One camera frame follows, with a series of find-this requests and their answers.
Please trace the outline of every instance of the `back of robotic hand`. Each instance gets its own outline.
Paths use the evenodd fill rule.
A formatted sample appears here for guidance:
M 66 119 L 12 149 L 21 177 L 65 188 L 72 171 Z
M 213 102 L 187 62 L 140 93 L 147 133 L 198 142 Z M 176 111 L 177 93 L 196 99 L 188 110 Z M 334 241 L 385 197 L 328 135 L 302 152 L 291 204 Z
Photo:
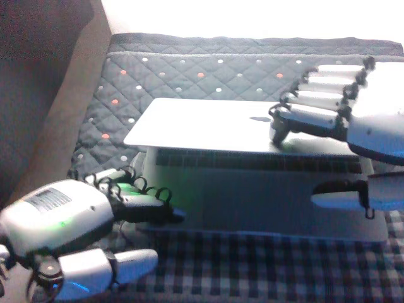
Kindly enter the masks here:
M 270 138 L 281 145 L 288 133 L 303 132 L 347 142 L 356 154 L 404 165 L 404 62 L 320 65 L 308 69 L 283 92 L 269 114 Z M 321 207 L 350 210 L 404 209 L 404 175 L 374 174 L 368 180 L 336 180 L 314 189 Z
M 126 167 L 29 193 L 0 213 L 0 273 L 7 278 L 16 263 L 32 269 L 27 298 L 35 282 L 45 290 L 47 302 L 82 299 L 149 273 L 158 261 L 152 249 L 113 254 L 86 247 L 106 236 L 117 221 L 183 221 L 185 214 L 170 205 L 171 192 L 161 188 L 150 195 L 151 189 Z

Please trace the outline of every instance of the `blue light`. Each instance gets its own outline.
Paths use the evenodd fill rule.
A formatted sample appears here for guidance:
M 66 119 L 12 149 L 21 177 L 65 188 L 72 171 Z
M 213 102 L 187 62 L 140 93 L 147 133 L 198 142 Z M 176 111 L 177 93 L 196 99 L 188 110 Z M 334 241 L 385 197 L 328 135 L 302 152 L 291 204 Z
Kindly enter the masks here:
M 76 283 L 76 282 L 69 282 L 69 283 L 72 283 L 73 285 L 75 285 L 75 286 L 77 286 L 78 288 L 84 290 L 85 292 L 90 292 L 90 290 L 89 290 L 88 288 L 86 288 L 86 287 L 80 285 L 79 283 Z

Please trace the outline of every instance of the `gray quilted mat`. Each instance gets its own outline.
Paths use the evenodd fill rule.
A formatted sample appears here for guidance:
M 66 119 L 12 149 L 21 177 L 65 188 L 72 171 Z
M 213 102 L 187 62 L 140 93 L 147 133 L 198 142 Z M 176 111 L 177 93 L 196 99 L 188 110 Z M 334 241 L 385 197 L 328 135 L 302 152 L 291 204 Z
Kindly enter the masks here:
M 72 157 L 79 174 L 127 165 L 123 139 L 154 98 L 274 101 L 309 66 L 404 61 L 401 45 L 357 39 L 113 37 Z M 336 241 L 162 232 L 157 270 L 89 302 L 403 302 L 404 217 L 386 213 L 389 240 Z M 127 225 L 126 232 L 131 232 Z M 102 247 L 128 248 L 118 228 Z

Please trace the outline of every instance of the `laptop keyboard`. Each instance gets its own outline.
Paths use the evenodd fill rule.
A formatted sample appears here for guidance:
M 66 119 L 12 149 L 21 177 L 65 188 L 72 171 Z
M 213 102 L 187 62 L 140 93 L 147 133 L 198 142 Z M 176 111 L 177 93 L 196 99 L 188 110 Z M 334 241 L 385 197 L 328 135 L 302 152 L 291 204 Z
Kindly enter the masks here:
M 361 174 L 356 156 L 293 156 L 234 151 L 160 148 L 157 165 L 216 169 L 278 170 Z

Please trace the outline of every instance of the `laptop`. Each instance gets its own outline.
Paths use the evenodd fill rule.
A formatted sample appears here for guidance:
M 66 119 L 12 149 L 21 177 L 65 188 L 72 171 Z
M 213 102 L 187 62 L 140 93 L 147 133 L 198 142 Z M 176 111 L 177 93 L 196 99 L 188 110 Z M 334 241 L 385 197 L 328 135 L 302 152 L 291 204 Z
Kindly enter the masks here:
M 143 176 L 167 186 L 187 212 L 165 229 L 382 242 L 384 215 L 314 205 L 314 187 L 363 179 L 369 159 L 331 138 L 290 133 L 269 139 L 274 102 L 156 98 L 124 139 L 147 151 Z

